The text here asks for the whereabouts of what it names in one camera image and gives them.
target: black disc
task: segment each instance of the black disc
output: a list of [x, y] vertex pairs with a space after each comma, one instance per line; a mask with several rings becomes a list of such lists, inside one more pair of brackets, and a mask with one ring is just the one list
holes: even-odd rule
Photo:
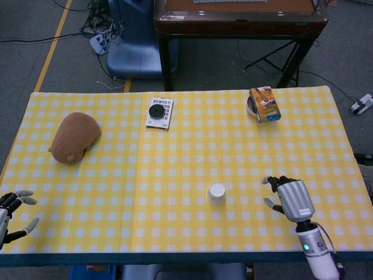
[[164, 112], [164, 107], [161, 104], [154, 104], [149, 108], [149, 115], [155, 120], [163, 118]]

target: power strip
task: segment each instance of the power strip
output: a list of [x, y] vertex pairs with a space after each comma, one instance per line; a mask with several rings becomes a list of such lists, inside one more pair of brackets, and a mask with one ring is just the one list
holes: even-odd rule
[[105, 54], [107, 52], [107, 44], [110, 41], [110, 32], [105, 32], [92, 37], [89, 40], [92, 48], [98, 55]]

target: table leg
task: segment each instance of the table leg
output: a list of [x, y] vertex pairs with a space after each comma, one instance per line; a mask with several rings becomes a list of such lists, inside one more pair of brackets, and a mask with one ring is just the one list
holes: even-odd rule
[[161, 58], [162, 76], [164, 91], [172, 92], [174, 90], [173, 80], [171, 74], [171, 58], [170, 58], [170, 46], [169, 39], [158, 38], [159, 43], [159, 55]]
[[307, 55], [309, 49], [312, 47], [314, 43], [314, 39], [310, 40], [298, 40], [298, 48], [295, 51], [293, 57], [291, 58], [290, 62], [287, 64], [282, 77], [277, 84], [277, 88], [286, 88], [287, 85], [290, 83], [292, 77], [294, 76], [296, 70], [301, 65], [303, 59]]

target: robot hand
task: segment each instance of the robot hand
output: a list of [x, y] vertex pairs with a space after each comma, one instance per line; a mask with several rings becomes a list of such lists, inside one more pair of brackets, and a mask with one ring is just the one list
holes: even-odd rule
[[[297, 223], [295, 232], [314, 276], [319, 280], [343, 279], [344, 268], [337, 257], [332, 240], [319, 223], [311, 222], [315, 208], [304, 182], [285, 176], [266, 176], [262, 184], [267, 183], [271, 185], [272, 191], [279, 195], [281, 205], [273, 203], [269, 198], [264, 198], [265, 204]], [[332, 258], [318, 226], [328, 237], [335, 259]]]
[[24, 229], [8, 234], [8, 223], [12, 218], [12, 213], [17, 210], [22, 203], [28, 205], [36, 204], [36, 199], [30, 197], [33, 194], [33, 191], [15, 191], [5, 194], [0, 198], [0, 250], [4, 244], [28, 235], [39, 222], [39, 219], [35, 218]]

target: blue container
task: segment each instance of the blue container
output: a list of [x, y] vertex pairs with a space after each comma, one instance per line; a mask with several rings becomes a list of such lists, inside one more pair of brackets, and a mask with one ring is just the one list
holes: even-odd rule
[[103, 272], [87, 269], [85, 265], [74, 265], [71, 268], [70, 280], [115, 280], [116, 265], [108, 265]]

